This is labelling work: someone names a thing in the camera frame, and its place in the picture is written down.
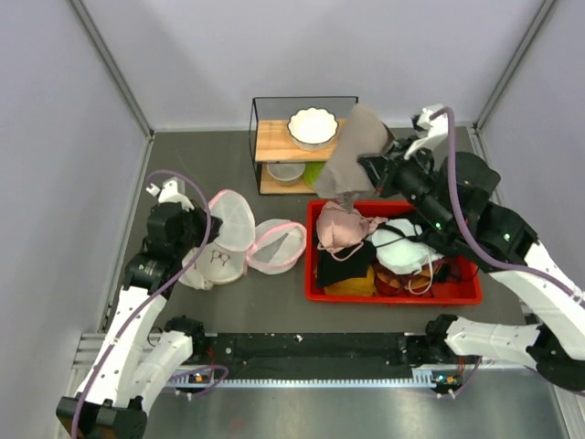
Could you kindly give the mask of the white mesh laundry bag pink zipper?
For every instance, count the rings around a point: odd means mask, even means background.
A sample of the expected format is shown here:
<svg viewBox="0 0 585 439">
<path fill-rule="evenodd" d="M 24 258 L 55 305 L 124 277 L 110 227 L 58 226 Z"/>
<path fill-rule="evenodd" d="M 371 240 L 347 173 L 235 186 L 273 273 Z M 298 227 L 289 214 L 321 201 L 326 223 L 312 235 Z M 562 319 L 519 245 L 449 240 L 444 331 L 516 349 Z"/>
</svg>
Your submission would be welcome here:
<svg viewBox="0 0 585 439">
<path fill-rule="evenodd" d="M 261 273 L 275 275 L 293 268 L 306 249 L 307 230 L 289 219 L 257 223 L 249 202 L 232 189 L 219 191 L 209 202 L 210 213 L 222 221 L 214 243 L 244 258 Z"/>
</svg>

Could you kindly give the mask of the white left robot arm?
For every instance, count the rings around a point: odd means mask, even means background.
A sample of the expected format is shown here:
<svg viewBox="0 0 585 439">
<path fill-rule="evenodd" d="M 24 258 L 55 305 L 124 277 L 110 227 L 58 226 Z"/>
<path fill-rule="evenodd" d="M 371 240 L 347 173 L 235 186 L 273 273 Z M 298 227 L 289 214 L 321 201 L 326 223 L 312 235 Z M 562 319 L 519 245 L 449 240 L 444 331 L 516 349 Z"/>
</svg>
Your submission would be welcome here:
<svg viewBox="0 0 585 439">
<path fill-rule="evenodd" d="M 149 334 L 175 283 L 217 236 L 208 205 L 157 202 L 140 250 L 127 263 L 110 327 L 88 375 L 56 415 L 72 438 L 141 438 L 152 405 L 177 368 L 207 354 L 203 326 L 175 317 L 145 354 Z"/>
</svg>

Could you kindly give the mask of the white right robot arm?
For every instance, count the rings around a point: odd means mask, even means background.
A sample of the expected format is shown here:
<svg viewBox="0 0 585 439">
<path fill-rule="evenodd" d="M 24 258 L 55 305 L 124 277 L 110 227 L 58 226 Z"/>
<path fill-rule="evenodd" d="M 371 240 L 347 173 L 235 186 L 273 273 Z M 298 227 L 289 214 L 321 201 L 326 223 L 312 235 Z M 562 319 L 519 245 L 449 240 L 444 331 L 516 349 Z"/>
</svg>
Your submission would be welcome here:
<svg viewBox="0 0 585 439">
<path fill-rule="evenodd" d="M 456 152 L 441 167 L 422 149 L 357 159 L 383 197 L 402 195 L 427 249 L 463 257 L 529 305 L 539 321 L 524 326 L 441 315 L 426 326 L 429 355 L 510 361 L 567 391 L 584 390 L 584 292 L 556 265 L 536 232 L 490 197 L 500 181 L 477 155 Z"/>
</svg>

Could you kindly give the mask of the taupe grey bra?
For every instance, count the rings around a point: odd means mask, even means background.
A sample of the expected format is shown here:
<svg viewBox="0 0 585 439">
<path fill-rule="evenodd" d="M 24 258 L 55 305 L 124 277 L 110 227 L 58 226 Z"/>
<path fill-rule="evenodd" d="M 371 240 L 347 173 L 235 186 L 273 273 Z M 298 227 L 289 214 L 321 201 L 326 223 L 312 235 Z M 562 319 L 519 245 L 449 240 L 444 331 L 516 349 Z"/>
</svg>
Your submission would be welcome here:
<svg viewBox="0 0 585 439">
<path fill-rule="evenodd" d="M 363 104 L 356 104 L 337 139 L 337 146 L 313 184 L 319 198 L 337 201 L 350 210 L 359 198 L 373 194 L 361 155 L 378 155 L 394 141 L 394 134 Z"/>
</svg>

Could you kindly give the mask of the pink bra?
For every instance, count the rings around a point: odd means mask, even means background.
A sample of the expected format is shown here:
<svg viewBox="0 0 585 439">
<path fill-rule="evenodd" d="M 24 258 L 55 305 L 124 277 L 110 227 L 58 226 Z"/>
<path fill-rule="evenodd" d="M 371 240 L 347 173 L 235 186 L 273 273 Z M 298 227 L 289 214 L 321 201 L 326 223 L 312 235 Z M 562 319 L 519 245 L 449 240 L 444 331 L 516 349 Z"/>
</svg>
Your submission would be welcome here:
<svg viewBox="0 0 585 439">
<path fill-rule="evenodd" d="M 387 221 L 384 217 L 364 217 L 356 209 L 346 210 L 334 201 L 327 201 L 315 222 L 317 249 L 344 262 L 364 246 L 369 234 Z"/>
</svg>

